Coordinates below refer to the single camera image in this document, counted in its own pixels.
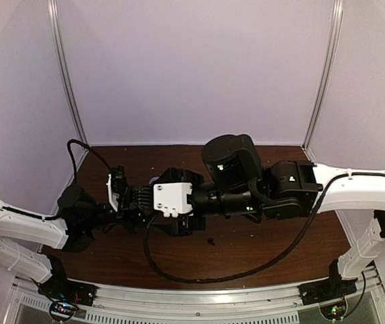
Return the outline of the purple earbud charging case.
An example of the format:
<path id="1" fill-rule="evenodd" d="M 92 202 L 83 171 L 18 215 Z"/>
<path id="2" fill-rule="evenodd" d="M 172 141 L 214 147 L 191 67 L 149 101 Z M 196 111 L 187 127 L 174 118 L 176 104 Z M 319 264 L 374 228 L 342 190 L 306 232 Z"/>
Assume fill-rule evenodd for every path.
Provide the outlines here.
<path id="1" fill-rule="evenodd" d="M 160 181 L 160 176 L 155 176 L 150 179 L 149 184 L 157 184 Z"/>

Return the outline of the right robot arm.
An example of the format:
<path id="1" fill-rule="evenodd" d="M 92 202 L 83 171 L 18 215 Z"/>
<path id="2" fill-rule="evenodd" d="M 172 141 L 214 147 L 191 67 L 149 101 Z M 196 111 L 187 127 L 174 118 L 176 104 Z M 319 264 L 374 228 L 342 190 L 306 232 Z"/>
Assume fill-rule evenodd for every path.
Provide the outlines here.
<path id="1" fill-rule="evenodd" d="M 247 134 L 227 134 L 206 143 L 202 161 L 212 180 L 187 170 L 169 169 L 152 189 L 154 209 L 165 217 L 241 215 L 263 218 L 303 217 L 306 225 L 327 211 L 371 210 L 365 233 L 331 265 L 322 283 L 336 298 L 385 249 L 385 170 L 358 170 L 313 163 L 279 161 L 264 167 Z"/>

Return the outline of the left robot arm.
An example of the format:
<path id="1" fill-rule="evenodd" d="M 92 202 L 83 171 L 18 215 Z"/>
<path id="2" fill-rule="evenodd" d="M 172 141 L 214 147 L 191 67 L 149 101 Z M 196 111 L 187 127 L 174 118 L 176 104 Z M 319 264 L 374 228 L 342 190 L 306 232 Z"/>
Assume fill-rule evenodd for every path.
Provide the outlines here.
<path id="1" fill-rule="evenodd" d="M 60 259 L 39 255 L 20 241 L 42 244 L 64 252 L 82 252 L 94 241 L 93 231 L 121 225 L 132 232 L 153 214 L 153 190 L 130 187 L 96 202 L 81 186 L 68 186 L 57 201 L 58 212 L 45 215 L 21 209 L 0 199 L 0 264 L 33 279 L 40 294 L 80 304 L 90 304 L 94 286 L 68 279 Z"/>

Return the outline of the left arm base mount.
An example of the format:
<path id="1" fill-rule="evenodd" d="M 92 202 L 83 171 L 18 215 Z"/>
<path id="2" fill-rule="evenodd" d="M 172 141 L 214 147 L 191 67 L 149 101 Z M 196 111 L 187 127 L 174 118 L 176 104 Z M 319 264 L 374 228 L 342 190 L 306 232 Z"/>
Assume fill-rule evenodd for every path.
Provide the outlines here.
<path id="1" fill-rule="evenodd" d="M 56 322 L 72 319 L 81 306 L 92 306 L 96 295 L 96 286 L 88 283 L 34 283 L 38 293 L 50 301 L 48 313 Z"/>

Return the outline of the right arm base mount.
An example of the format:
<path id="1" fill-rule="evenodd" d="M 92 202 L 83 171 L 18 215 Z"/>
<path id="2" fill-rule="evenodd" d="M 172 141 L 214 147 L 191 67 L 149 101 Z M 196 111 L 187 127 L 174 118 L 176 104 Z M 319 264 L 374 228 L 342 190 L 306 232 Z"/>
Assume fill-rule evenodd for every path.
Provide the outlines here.
<path id="1" fill-rule="evenodd" d="M 298 289 L 304 306 L 318 304 L 320 314 L 328 321 L 341 321 L 348 314 L 347 295 L 357 291 L 356 279 L 323 279 L 301 284 Z"/>

